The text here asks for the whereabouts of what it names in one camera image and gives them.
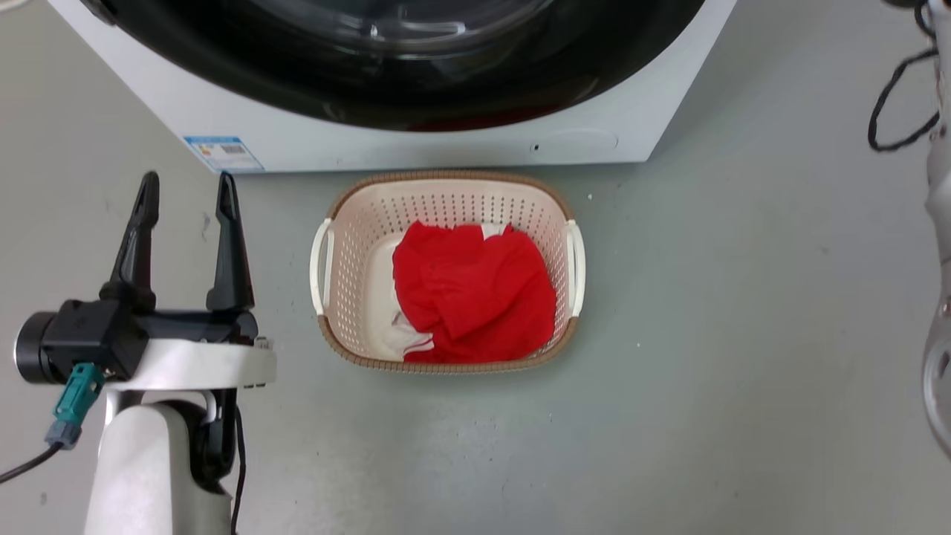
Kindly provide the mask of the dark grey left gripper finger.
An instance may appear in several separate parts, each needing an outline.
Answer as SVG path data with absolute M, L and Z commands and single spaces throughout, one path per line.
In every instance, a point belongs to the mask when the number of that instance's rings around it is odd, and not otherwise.
M 123 231 L 114 267 L 100 288 L 102 300 L 125 302 L 134 311 L 152 312 L 156 295 L 152 290 L 152 231 L 159 219 L 160 179 L 146 172 Z
M 255 307 L 253 282 L 236 183 L 228 172 L 218 176 L 216 218 L 216 271 L 213 285 L 205 298 L 205 308 L 213 312 L 249 311 Z

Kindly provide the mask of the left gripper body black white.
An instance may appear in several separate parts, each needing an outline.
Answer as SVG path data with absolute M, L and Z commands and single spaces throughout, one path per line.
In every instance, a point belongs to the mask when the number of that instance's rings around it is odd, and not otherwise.
M 137 313 L 116 300 L 68 300 L 33 313 L 15 339 L 18 372 L 65 385 L 91 363 L 119 392 L 240 389 L 276 379 L 276 352 L 248 311 Z

